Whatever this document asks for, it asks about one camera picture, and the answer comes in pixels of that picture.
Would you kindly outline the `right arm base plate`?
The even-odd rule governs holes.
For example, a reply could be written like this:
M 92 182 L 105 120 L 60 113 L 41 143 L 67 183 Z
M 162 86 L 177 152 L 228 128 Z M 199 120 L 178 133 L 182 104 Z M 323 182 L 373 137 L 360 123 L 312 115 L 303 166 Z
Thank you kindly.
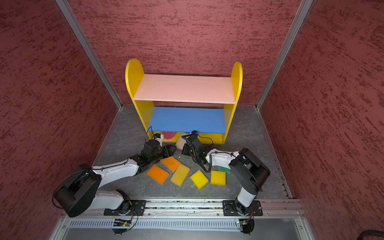
M 248 207 L 243 206 L 237 200 L 224 200 L 222 204 L 224 216 L 263 216 L 263 210 L 260 201 L 253 201 Z

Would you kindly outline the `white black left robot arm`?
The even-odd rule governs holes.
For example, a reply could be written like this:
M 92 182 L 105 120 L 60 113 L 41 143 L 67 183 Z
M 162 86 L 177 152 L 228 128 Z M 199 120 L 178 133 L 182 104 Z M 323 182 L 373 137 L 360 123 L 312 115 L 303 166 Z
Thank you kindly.
M 121 162 L 98 167 L 82 164 L 55 189 L 52 203 L 71 218 L 87 210 L 104 210 L 106 216 L 133 216 L 135 207 L 124 191 L 101 188 L 119 179 L 144 173 L 152 164 L 173 156 L 176 149 L 176 146 L 164 146 L 161 141 L 149 140 L 140 154 Z

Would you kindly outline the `white sponge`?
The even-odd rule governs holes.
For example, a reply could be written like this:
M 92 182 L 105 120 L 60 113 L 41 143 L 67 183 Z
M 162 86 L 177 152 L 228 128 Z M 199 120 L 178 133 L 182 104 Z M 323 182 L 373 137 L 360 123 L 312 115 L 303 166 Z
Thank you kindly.
M 177 147 L 178 150 L 182 150 L 185 144 L 186 144 L 186 140 L 183 138 L 183 136 L 180 136 L 175 146 Z

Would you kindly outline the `round pink smiley sponge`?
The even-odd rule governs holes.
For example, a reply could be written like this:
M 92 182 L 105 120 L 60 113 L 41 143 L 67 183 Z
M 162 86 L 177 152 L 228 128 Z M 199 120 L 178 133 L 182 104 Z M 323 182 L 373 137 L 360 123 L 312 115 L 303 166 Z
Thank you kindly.
M 176 133 L 175 132 L 162 132 L 162 135 L 164 136 L 165 140 L 170 141 L 176 136 Z

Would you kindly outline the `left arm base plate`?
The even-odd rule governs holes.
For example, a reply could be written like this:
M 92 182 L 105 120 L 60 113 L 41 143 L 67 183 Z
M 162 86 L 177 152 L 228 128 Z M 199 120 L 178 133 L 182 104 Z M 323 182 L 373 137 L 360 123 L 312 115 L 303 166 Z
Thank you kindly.
M 129 216 L 142 216 L 146 208 L 147 201 L 145 200 L 123 200 L 122 204 L 117 209 L 105 209 L 104 216 L 117 216 L 117 217 L 129 217 Z

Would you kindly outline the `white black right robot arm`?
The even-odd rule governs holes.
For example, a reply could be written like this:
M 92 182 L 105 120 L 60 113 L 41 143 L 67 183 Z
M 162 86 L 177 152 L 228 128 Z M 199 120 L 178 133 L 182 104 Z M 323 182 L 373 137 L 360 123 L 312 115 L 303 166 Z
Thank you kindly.
M 239 216 L 261 215 L 261 207 L 254 203 L 262 186 L 271 174 L 269 168 L 249 149 L 243 148 L 238 152 L 226 152 L 205 147 L 198 132 L 182 136 L 186 141 L 182 154 L 191 156 L 206 173 L 212 172 L 213 166 L 230 169 L 231 173 L 241 183 L 241 190 L 236 200 L 223 204 L 227 211 L 236 211 Z

